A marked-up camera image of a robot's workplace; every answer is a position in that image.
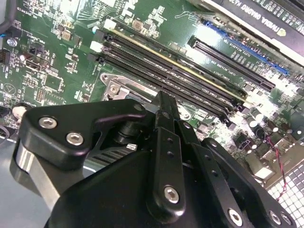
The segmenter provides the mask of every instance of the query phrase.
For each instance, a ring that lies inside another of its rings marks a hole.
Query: cable
[[[283,182],[284,182],[283,190],[280,193],[280,195],[278,196],[278,198],[276,199],[276,201],[279,201],[280,198],[283,196],[283,194],[287,191],[287,181],[285,179],[285,172],[284,172],[283,164],[281,163],[281,160],[280,160],[279,150],[274,146],[274,144],[270,140],[270,137],[267,137],[267,141],[270,144],[270,146],[272,147],[272,149],[275,151],[275,155],[276,155],[277,161],[279,163],[279,167],[280,167],[281,174],[282,174],[282,177],[283,177]]]
[[[7,18],[5,18],[4,22],[0,24],[0,35],[5,33],[5,31],[11,27],[17,14],[17,0],[9,0],[8,3],[9,9],[7,13]]]
[[[2,146],[7,141],[7,139],[10,137],[10,132],[3,125],[0,125],[0,130],[2,130],[5,133],[5,137],[4,137],[3,141],[0,142],[0,146]]]

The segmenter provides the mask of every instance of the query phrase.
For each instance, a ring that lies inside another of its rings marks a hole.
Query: mounting hole
[[[168,138],[167,141],[171,144],[173,144],[173,139],[172,138]]]
[[[219,176],[218,173],[217,173],[215,170],[212,170],[211,172],[212,172],[212,174],[213,174],[215,177],[218,177],[218,176]]]
[[[206,158],[208,161],[211,160],[211,158],[210,158],[208,155],[205,155],[205,158]]]
[[[168,151],[168,152],[167,152],[167,155],[168,155],[169,157],[171,157],[171,158],[174,157],[174,153],[172,153],[171,151]]]

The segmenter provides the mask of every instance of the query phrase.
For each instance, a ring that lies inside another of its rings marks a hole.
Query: blue pcie slot
[[[283,74],[285,74],[285,75],[288,75],[288,74],[289,74],[288,70],[285,70],[284,68],[281,68],[281,67],[278,66],[277,64],[274,64],[274,63],[269,62],[266,58],[264,58],[263,56],[257,54],[256,52],[254,52],[253,50],[251,50],[249,47],[247,47],[246,45],[242,44],[241,42],[239,42],[239,41],[237,41],[237,40],[234,40],[234,39],[231,39],[231,38],[229,37],[229,35],[228,35],[225,31],[223,31],[223,30],[219,29],[218,27],[214,26],[210,21],[205,20],[205,21],[203,22],[203,25],[205,25],[205,26],[207,26],[208,28],[210,28],[210,29],[216,31],[216,32],[219,33],[221,36],[223,36],[223,37],[225,37],[226,39],[228,39],[231,43],[233,43],[233,44],[237,45],[238,47],[244,49],[246,52],[250,53],[250,54],[253,55],[254,57],[258,58],[259,60],[261,60],[261,61],[267,63],[268,65],[270,65],[270,66],[272,66],[272,67],[274,67],[276,70],[280,71],[281,73],[283,73]]]

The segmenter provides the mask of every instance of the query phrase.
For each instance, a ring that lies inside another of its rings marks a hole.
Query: black wire
[[[8,0],[7,3],[9,4],[9,9],[7,17],[4,19],[4,22],[0,24],[0,34],[4,33],[11,27],[17,13],[17,0]]]
[[[0,130],[2,130],[2,131],[5,133],[5,137],[4,137],[3,141],[0,142],[0,146],[2,146],[2,145],[7,141],[7,139],[9,138],[10,132],[9,132],[8,129],[7,129],[5,126],[3,126],[3,125],[0,125]]]

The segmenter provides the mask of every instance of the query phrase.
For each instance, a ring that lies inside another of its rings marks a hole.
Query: red wire
[[[271,142],[270,138],[267,137],[268,139],[268,142],[269,144],[271,145],[271,147],[275,150],[275,155],[277,157],[277,161],[279,163],[279,166],[280,166],[280,170],[281,170],[281,174],[283,176],[283,182],[284,182],[284,186],[283,186],[283,190],[282,192],[280,193],[279,197],[276,199],[276,201],[279,201],[280,198],[283,196],[283,194],[286,192],[287,190],[287,182],[286,182],[286,179],[285,179],[285,173],[284,173],[284,168],[283,168],[283,164],[281,163],[280,161],[280,153],[279,153],[279,150],[274,146],[274,144]]]

